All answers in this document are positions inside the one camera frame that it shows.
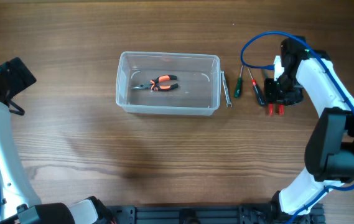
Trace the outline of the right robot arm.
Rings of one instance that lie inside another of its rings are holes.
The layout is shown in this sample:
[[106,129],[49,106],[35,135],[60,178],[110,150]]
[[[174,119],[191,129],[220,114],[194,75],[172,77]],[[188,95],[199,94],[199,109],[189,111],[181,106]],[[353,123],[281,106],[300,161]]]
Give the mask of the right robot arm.
[[290,37],[281,42],[274,76],[264,81],[265,99],[282,113],[300,103],[304,92],[319,120],[305,148],[304,169],[268,203],[269,222],[294,223],[329,192],[354,189],[354,98],[325,51],[309,49],[304,37]]

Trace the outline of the black aluminium rail base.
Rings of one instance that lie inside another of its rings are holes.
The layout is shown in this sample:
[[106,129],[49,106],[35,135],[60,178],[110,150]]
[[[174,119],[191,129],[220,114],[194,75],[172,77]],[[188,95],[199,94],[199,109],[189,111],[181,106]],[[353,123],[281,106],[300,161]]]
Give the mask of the black aluminium rail base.
[[270,220],[262,205],[207,207],[134,207],[109,206],[117,223],[128,224],[183,224],[183,223],[231,223],[260,224],[285,223],[289,215]]

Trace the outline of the clear plastic container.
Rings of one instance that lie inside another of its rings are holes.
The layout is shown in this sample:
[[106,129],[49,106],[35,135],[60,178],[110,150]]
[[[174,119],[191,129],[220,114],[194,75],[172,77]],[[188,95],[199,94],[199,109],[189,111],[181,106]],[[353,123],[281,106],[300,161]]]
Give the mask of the clear plastic container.
[[120,56],[115,99],[128,113],[210,116],[220,97],[216,55],[126,51]]

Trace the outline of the red black screwdriver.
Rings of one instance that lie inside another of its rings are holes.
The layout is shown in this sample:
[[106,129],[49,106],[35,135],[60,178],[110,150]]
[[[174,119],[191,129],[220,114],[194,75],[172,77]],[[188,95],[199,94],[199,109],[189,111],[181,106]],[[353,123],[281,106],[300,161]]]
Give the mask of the red black screwdriver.
[[254,94],[256,96],[256,99],[257,99],[257,102],[260,106],[265,106],[266,105],[266,102],[265,102],[265,99],[264,99],[264,96],[263,96],[263,93],[259,87],[259,85],[257,84],[256,80],[254,79],[252,73],[251,73],[251,70],[250,68],[248,68],[248,73],[251,77],[251,82],[252,82],[252,85],[253,85],[253,91],[254,91]]

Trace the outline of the silver wrench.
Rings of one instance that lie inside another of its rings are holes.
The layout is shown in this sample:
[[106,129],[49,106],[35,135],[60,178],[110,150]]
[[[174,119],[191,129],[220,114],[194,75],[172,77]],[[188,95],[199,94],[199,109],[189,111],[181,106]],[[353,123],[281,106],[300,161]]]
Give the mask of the silver wrench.
[[225,98],[226,98],[226,107],[227,108],[232,108],[233,104],[230,100],[230,94],[229,94],[229,89],[228,89],[228,85],[227,85],[227,81],[226,81],[226,77],[225,77],[225,72],[222,70],[221,71],[221,79],[223,82],[223,89],[225,92]]

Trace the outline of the red handle cutters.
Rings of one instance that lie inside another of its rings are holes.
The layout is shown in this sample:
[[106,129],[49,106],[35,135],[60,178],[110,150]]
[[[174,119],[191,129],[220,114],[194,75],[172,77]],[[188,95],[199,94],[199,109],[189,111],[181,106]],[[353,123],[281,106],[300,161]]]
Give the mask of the red handle cutters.
[[268,72],[265,69],[261,70],[261,73],[264,78],[264,99],[268,107],[268,115],[272,116],[274,114],[283,115],[284,106],[277,102],[278,90],[277,82],[268,75]]

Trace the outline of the green handle screwdriver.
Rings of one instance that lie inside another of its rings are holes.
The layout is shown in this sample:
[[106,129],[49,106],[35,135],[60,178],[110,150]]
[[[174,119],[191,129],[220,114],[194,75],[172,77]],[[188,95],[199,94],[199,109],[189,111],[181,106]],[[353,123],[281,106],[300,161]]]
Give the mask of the green handle screwdriver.
[[236,82],[235,91],[234,91],[235,98],[239,98],[241,96],[242,84],[243,84],[243,68],[244,68],[244,65],[241,66],[240,74],[239,74],[239,77]]

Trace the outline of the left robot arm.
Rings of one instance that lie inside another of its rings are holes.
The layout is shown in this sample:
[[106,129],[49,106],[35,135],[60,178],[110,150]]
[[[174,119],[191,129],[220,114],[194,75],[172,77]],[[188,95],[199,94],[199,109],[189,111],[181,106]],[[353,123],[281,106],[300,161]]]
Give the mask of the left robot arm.
[[117,223],[94,196],[69,206],[43,204],[27,180],[11,127],[11,116],[25,111],[12,99],[36,81],[19,57],[0,65],[0,223]]

